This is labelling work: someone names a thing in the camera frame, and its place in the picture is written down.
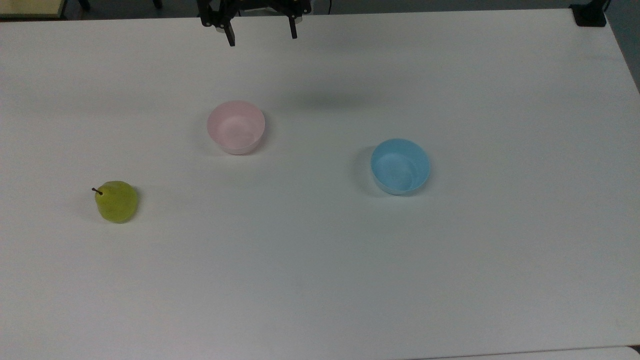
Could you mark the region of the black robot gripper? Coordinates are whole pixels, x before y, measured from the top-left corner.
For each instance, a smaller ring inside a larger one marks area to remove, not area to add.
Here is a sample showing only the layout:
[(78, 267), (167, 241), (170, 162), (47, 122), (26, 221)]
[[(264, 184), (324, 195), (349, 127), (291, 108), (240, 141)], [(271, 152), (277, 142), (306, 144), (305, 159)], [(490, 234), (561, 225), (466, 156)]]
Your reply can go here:
[(231, 20), (238, 12), (270, 8), (288, 18), (292, 39), (298, 38), (297, 21), (313, 10), (310, 0), (217, 0), (217, 9), (212, 0), (197, 0), (198, 15), (204, 27), (220, 27), (229, 46), (236, 46)]

